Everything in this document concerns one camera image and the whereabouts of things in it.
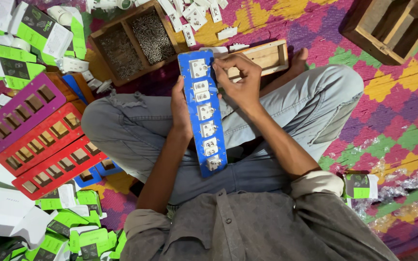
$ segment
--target light blue jeans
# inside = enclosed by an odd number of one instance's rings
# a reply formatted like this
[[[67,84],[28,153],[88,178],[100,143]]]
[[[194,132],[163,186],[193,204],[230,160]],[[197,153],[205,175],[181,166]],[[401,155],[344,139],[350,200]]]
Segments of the light blue jeans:
[[[309,70],[261,98],[270,116],[316,161],[340,134],[362,95],[362,78],[345,65]],[[128,174],[146,182],[172,125],[170,97],[117,94],[94,101],[82,117],[91,142]],[[228,97],[221,100],[227,149],[260,136]],[[269,145],[202,178],[197,155],[186,151],[169,203],[181,204],[202,193],[269,192],[289,185]]]

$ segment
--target colorful rug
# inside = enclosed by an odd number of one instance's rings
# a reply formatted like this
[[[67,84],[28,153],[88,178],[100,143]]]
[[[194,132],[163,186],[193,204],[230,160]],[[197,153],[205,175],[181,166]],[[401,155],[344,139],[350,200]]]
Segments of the colorful rug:
[[[84,8],[81,2],[67,4]],[[368,170],[379,175],[380,186],[385,186],[388,184],[384,176],[397,169],[407,169],[406,176],[400,179],[418,171],[418,48],[414,57],[402,66],[382,65],[339,33],[352,5],[353,0],[230,0],[228,7],[222,10],[222,23],[214,24],[210,15],[206,15],[208,23],[195,34],[198,45],[191,50],[201,46],[256,45],[286,39],[290,51],[309,48],[310,68],[327,64],[352,67],[364,79],[364,95],[340,138],[320,159],[320,165],[332,172]],[[121,10],[111,14],[101,10],[93,11],[92,15],[83,13],[85,35],[120,13]],[[228,26],[239,26],[239,33],[218,41],[216,33]],[[189,50],[182,33],[175,33],[175,37],[182,51]],[[91,49],[86,59],[96,78],[109,78]],[[172,63],[118,87],[117,91],[169,96],[170,87],[179,74],[175,65]],[[100,193],[103,209],[108,214],[102,223],[107,228],[122,228],[125,217],[134,209],[136,197],[128,190],[133,182],[133,178],[121,173],[90,187]],[[367,213],[372,215],[372,212],[374,215],[372,209]],[[387,220],[380,235],[394,253],[418,248],[418,209],[404,216],[391,214]]]

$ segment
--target foot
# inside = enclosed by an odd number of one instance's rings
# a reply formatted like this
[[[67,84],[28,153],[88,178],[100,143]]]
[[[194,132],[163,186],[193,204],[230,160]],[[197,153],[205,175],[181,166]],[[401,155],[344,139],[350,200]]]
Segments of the foot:
[[[296,52],[291,60],[291,68],[285,74],[290,74],[295,78],[299,74],[302,74],[305,70],[306,60],[309,56],[309,51],[307,48],[301,48],[298,52]]]

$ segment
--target blue board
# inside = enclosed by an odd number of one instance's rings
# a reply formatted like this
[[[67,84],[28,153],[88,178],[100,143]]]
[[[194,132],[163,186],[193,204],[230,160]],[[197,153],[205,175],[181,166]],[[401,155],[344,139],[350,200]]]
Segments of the blue board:
[[[96,168],[93,166],[89,169],[90,173],[91,173],[91,177],[92,179],[89,179],[87,181],[83,181],[82,177],[80,177],[80,175],[76,176],[75,178],[73,178],[75,180],[75,182],[77,183],[78,187],[84,188],[93,184],[96,184],[98,182],[100,182],[103,177],[101,177],[98,173],[98,171],[96,170]]]
[[[217,84],[211,76],[213,71],[210,65],[213,61],[212,50],[190,51],[178,55],[196,152],[204,178],[227,166]]]
[[[75,94],[77,94],[78,98],[80,100],[82,100],[86,105],[88,105],[88,102],[86,101],[86,98],[83,95],[83,92],[80,90],[80,87],[78,86],[77,82],[75,81],[75,78],[72,75],[65,75],[65,76],[62,76],[62,78],[72,88],[72,90],[75,92]]]

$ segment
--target man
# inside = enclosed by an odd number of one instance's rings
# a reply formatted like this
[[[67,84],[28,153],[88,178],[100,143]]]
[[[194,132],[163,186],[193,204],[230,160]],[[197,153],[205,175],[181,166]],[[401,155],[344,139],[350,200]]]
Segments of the man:
[[[362,79],[343,65],[304,72],[306,58],[303,48],[261,91],[261,68],[245,55],[215,59],[226,147],[265,141],[206,179],[187,150],[181,76],[172,98],[119,94],[87,107],[85,134],[145,182],[125,222],[122,261],[397,260],[340,200],[343,181],[317,164],[361,97]],[[225,71],[234,66],[237,83]],[[168,203],[178,207],[172,220]]]

